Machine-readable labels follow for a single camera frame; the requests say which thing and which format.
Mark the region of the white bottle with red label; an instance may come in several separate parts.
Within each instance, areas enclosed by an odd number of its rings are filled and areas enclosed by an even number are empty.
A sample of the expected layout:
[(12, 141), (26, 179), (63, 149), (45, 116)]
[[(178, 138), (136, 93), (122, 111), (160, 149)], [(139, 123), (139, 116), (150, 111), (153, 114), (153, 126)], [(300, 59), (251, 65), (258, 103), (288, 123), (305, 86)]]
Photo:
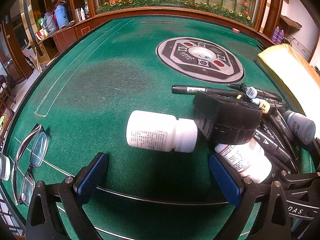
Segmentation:
[(242, 145), (218, 144), (215, 152), (240, 174), (255, 183), (262, 183), (271, 173), (272, 164), (265, 156), (264, 149), (252, 138)]

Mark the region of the round mahjong table control panel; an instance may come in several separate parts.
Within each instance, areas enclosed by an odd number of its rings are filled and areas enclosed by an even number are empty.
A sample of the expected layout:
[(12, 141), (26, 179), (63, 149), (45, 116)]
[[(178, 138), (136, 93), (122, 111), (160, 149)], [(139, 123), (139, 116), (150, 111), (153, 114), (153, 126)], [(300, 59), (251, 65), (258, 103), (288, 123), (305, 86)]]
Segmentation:
[(156, 48), (160, 60), (171, 69), (210, 83), (237, 83), (244, 67), (226, 48), (194, 37), (170, 38)]

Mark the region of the black framed eyeglasses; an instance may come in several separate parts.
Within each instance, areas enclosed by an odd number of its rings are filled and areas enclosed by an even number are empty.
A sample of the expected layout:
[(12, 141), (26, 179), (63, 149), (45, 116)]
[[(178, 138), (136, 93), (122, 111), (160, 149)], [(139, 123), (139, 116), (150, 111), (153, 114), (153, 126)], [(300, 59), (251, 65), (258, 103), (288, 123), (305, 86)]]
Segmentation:
[[(28, 168), (26, 172), (23, 174), (23, 179), (20, 185), (20, 191), (18, 192), (18, 163), (34, 138), (35, 140), (31, 148)], [(44, 157), (47, 153), (48, 144), (48, 136), (45, 132), (44, 127), (41, 124), (36, 124), (33, 127), (33, 129), (29, 132), (29, 134), (21, 141), (11, 171), (11, 189), (13, 193), (14, 203), (16, 206), (29, 206), (33, 195), (33, 190), (35, 189), (36, 185), (33, 176), (33, 170), (39, 168), (43, 163)]]

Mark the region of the white pill bottle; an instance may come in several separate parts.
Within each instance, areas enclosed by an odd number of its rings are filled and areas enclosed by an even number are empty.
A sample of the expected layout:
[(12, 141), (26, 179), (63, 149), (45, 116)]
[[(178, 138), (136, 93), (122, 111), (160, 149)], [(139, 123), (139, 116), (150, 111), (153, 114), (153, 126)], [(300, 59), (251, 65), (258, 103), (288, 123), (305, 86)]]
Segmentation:
[(197, 142), (194, 120), (135, 110), (126, 127), (129, 146), (161, 152), (193, 152)]

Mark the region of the grey cap marker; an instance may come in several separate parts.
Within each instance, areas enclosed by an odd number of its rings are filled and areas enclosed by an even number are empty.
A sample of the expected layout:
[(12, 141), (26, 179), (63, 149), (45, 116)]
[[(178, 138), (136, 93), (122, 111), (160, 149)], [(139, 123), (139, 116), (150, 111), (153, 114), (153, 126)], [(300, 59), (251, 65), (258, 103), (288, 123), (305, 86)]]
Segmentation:
[(271, 99), (271, 100), (275, 100), (278, 102), (282, 102), (282, 98), (279, 95), (277, 95), (275, 93), (268, 92), (263, 89), (248, 86), (245, 83), (228, 84), (227, 86), (231, 87), (232, 89), (243, 91), (249, 98), (255, 97), (255, 98)]

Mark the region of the yellow cardboard tray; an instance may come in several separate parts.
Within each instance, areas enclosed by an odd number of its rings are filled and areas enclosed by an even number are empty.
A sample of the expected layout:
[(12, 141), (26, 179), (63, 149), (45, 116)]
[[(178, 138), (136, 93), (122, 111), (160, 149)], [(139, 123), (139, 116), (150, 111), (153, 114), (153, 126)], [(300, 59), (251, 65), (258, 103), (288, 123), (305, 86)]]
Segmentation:
[(259, 67), (278, 87), (290, 108), (316, 124), (319, 137), (319, 75), (291, 46), (279, 44), (257, 55)]

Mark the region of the marker with yellow cap label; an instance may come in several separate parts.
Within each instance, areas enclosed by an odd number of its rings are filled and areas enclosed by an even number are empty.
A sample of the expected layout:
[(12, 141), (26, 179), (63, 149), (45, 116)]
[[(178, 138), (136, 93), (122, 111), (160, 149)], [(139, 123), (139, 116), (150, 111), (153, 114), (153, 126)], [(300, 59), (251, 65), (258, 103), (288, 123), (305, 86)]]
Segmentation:
[(292, 132), (290, 131), (288, 125), (284, 121), (284, 118), (281, 116), (274, 102), (270, 102), (260, 98), (252, 99), (251, 102), (259, 106), (263, 110), (263, 113), (268, 116), (272, 125), (276, 128), (278, 133), (283, 138), (286, 138), (289, 142), (292, 142), (294, 140)]

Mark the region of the long black marker pen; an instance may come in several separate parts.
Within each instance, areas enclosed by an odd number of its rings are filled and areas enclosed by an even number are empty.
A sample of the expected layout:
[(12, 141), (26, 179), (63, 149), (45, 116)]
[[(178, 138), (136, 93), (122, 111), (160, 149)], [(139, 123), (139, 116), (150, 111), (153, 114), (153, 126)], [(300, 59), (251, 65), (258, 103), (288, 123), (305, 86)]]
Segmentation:
[(207, 92), (218, 94), (221, 96), (237, 97), (238, 95), (244, 96), (243, 92), (237, 90), (218, 89), (211, 87), (187, 86), (187, 85), (172, 85), (171, 92), (173, 94), (190, 94), (195, 95), (197, 92)]

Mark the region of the grey small bottle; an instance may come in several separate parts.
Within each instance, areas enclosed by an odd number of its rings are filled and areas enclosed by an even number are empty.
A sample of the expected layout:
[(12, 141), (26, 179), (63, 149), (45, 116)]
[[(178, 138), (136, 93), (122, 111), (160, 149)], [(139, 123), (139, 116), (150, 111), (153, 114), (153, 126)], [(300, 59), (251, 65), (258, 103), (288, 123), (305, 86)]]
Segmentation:
[(284, 113), (284, 120), (291, 132), (304, 144), (310, 144), (315, 138), (316, 125), (306, 116), (293, 112), (286, 111)]

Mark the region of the blue thermos jug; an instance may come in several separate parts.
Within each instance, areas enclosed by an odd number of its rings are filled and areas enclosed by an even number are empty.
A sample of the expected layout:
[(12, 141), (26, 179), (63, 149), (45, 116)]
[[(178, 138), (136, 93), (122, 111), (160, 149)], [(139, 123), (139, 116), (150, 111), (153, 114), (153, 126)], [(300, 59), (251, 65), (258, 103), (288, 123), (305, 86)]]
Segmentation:
[(67, 9), (64, 5), (62, 4), (57, 5), (55, 8), (54, 14), (55, 14), (59, 29), (69, 24)]

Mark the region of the grey thermos jug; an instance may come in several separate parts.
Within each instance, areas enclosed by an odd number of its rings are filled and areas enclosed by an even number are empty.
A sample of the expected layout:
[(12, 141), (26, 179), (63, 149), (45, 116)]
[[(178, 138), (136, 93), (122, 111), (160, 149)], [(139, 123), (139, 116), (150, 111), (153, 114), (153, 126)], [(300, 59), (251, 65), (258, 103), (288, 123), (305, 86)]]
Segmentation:
[(54, 15), (50, 12), (46, 12), (44, 15), (43, 29), (46, 29), (49, 35), (55, 33), (58, 30)]

